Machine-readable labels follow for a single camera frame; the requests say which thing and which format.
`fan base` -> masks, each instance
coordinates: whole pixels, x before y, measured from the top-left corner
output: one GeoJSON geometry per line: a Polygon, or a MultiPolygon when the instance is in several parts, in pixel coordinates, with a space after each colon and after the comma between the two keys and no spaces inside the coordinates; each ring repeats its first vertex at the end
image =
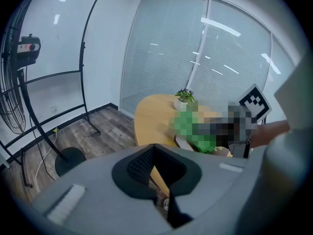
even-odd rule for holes
{"type": "Polygon", "coordinates": [[[83,152],[74,147],[65,148],[61,153],[67,158],[68,162],[65,162],[60,156],[55,159],[54,167],[59,177],[86,160],[83,152]]]}

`standing fan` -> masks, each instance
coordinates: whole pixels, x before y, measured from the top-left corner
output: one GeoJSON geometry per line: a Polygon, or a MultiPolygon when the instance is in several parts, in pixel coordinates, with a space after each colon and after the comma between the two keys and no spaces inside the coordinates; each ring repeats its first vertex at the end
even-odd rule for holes
{"type": "MultiPolygon", "coordinates": [[[[33,120],[43,139],[58,154],[55,161],[55,170],[59,176],[62,176],[81,162],[85,161],[86,158],[82,151],[73,147],[66,148],[60,152],[42,129],[31,106],[26,86],[27,67],[36,63],[41,44],[40,39],[38,37],[33,37],[32,34],[20,37],[23,19],[30,1],[31,0],[24,0],[22,5],[17,8],[12,15],[1,42],[0,115],[13,133],[24,133],[26,120],[20,96],[21,90],[30,118],[33,120]],[[26,67],[26,76],[24,76],[23,67],[26,67]]],[[[5,148],[2,142],[0,142],[0,144],[4,150],[22,166],[23,178],[25,178],[23,172],[22,152],[20,162],[5,148]]]]}

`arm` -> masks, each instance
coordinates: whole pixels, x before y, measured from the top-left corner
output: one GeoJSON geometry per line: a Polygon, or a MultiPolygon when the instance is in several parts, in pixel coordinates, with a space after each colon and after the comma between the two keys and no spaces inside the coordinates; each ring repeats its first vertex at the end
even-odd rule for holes
{"type": "Polygon", "coordinates": [[[279,134],[290,130],[287,120],[258,125],[250,138],[251,148],[267,145],[279,134]]]}

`white wall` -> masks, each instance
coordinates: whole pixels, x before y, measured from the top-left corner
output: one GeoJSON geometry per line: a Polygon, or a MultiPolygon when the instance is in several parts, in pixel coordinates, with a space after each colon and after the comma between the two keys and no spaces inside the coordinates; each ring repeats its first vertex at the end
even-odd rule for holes
{"type": "Polygon", "coordinates": [[[27,80],[79,68],[82,35],[96,0],[32,0],[21,36],[41,41],[40,55],[29,66],[27,80]]]}
{"type": "MultiPolygon", "coordinates": [[[[308,41],[295,16],[282,0],[224,0],[240,7],[261,21],[279,40],[292,61],[297,65],[308,47],[308,41]]],[[[132,0],[124,22],[128,32],[115,49],[112,74],[111,102],[119,106],[121,74],[128,36],[141,0],[132,0]]]]}
{"type": "MultiPolygon", "coordinates": [[[[88,110],[111,102],[111,77],[115,63],[115,49],[121,42],[127,8],[131,0],[98,0],[90,17],[85,35],[84,89],[88,110]]],[[[50,118],[62,111],[83,104],[79,73],[56,76],[28,85],[29,96],[39,121],[50,118]]],[[[26,108],[26,129],[30,128],[26,108]]],[[[75,110],[43,126],[45,131],[64,123],[85,112],[75,110]]],[[[7,144],[17,135],[13,134],[0,118],[0,140],[7,144]]],[[[26,135],[9,150],[17,152],[34,140],[32,133],[26,135]]],[[[5,159],[9,156],[0,148],[5,159]]]]}

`gray surface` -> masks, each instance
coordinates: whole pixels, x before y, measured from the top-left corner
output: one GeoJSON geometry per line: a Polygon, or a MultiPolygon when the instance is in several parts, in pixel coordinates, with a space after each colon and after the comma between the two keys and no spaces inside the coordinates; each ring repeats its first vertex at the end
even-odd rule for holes
{"type": "Polygon", "coordinates": [[[192,222],[166,234],[236,234],[240,213],[253,190],[265,148],[261,146],[253,150],[243,172],[211,208],[192,222]]]}
{"type": "Polygon", "coordinates": [[[113,166],[142,149],[127,149],[87,160],[48,187],[33,201],[45,213],[72,184],[87,188],[64,227],[79,234],[159,234],[172,230],[151,200],[130,198],[114,183],[113,166]]]}
{"type": "Polygon", "coordinates": [[[296,70],[275,93],[291,129],[313,126],[312,68],[313,55],[308,50],[296,70]]]}
{"type": "MultiPolygon", "coordinates": [[[[301,206],[301,203],[310,201],[299,201],[299,196],[303,195],[295,197],[294,194],[305,180],[308,185],[310,183],[307,173],[312,166],[312,137],[313,129],[292,130],[279,135],[267,146],[253,190],[238,217],[238,234],[255,234],[281,212],[284,212],[285,217],[301,213],[294,212],[295,209],[290,207],[297,202],[301,206]],[[289,208],[284,209],[287,204],[290,204],[289,208]]],[[[300,223],[298,221],[289,225],[296,227],[300,223]]]]}
{"type": "Polygon", "coordinates": [[[192,193],[175,198],[180,211],[187,213],[192,218],[197,218],[212,207],[240,175],[238,172],[220,168],[220,164],[245,167],[248,161],[247,159],[187,151],[168,145],[164,145],[164,147],[171,148],[173,152],[193,160],[202,169],[202,178],[192,193]]]}

